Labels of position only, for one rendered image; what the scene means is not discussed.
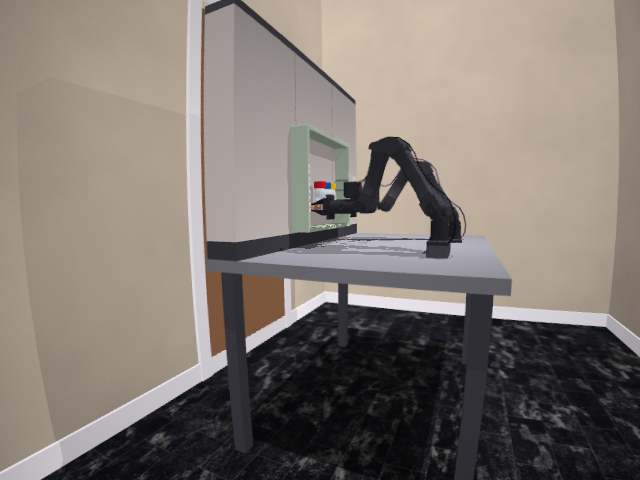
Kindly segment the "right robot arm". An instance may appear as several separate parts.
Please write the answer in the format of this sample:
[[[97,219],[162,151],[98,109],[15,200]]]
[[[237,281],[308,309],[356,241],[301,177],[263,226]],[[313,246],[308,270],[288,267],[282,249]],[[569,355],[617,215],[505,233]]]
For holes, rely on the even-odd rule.
[[[432,186],[432,184],[440,189],[442,192],[443,190],[441,189],[440,185],[438,184],[434,174],[433,174],[433,170],[431,170],[431,165],[428,162],[424,162],[424,161],[418,161],[418,164],[420,166],[420,168],[422,169],[423,173],[425,174],[426,178],[429,180],[430,185]],[[406,183],[408,182],[408,179],[406,178],[406,176],[404,175],[403,171],[401,170],[400,173],[398,174],[397,178],[395,179],[395,181],[393,182],[392,186],[390,187],[390,191],[388,190],[388,192],[386,193],[386,196],[384,197],[383,201],[380,202],[380,196],[379,196],[379,204],[378,204],[378,210],[382,210],[384,212],[388,212],[392,209],[392,207],[395,204],[395,201],[397,200],[399,194],[401,193],[401,191],[403,190],[404,186],[406,185]],[[432,186],[433,187],[433,186]],[[434,187],[433,187],[434,188]],[[439,190],[437,190],[436,188],[435,191],[437,192],[437,194],[440,194],[445,205],[446,205],[446,213],[449,216],[449,237],[452,238],[453,234],[454,234],[454,223],[455,223],[455,219],[454,219],[454,215],[453,215],[453,211],[452,211],[452,206],[449,203],[448,199],[446,198],[446,196],[441,193]],[[455,235],[452,239],[452,243],[462,243],[462,237],[461,237],[461,222],[459,220],[459,214],[456,210],[455,207],[453,207],[454,209],[454,213],[455,213],[455,217],[456,217],[456,229],[455,229]]]

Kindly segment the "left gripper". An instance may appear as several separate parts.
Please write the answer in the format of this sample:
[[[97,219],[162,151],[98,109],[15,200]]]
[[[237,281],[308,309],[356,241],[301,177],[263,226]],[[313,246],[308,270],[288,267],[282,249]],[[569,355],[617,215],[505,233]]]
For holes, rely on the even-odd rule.
[[[326,220],[335,219],[335,214],[344,214],[342,212],[342,208],[340,208],[340,206],[342,205],[342,201],[343,200],[334,200],[334,195],[328,194],[326,195],[326,198],[320,199],[319,201],[311,204],[311,205],[323,204],[323,210],[311,210],[311,211],[316,212],[320,215],[327,215]],[[317,204],[317,203],[321,203],[321,204]]]

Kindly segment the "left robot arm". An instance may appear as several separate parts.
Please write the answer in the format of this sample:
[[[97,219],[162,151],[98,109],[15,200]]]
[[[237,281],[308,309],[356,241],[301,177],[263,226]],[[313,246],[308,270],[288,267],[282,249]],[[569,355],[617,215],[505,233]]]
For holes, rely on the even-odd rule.
[[[432,220],[430,237],[426,245],[449,246],[451,237],[449,237],[449,221],[447,221],[449,216],[446,213],[446,205],[419,168],[407,143],[396,137],[370,143],[368,149],[372,150],[371,159],[364,187],[362,189],[361,182],[344,182],[344,197],[354,199],[343,200],[340,208],[344,214],[356,214],[357,211],[361,214],[369,214],[377,210],[379,190],[390,157],[399,165],[413,187],[422,211]]]

